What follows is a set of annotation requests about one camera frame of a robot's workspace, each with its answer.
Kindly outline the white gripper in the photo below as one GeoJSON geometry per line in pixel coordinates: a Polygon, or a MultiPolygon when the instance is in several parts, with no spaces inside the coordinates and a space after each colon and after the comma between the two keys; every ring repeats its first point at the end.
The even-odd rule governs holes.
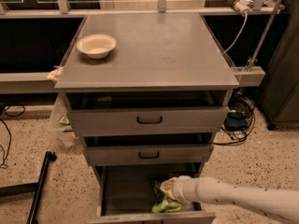
{"type": "Polygon", "coordinates": [[[177,199],[180,203],[193,202],[196,198],[196,178],[183,175],[172,177],[160,185],[160,191],[168,198],[177,199]]]}

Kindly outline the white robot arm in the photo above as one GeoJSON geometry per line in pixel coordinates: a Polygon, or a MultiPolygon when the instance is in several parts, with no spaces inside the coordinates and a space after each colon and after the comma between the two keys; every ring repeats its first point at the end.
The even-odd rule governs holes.
{"type": "Polygon", "coordinates": [[[299,224],[299,191],[239,187],[213,177],[186,175],[164,181],[160,190],[180,203],[236,205],[283,224],[299,224]]]}

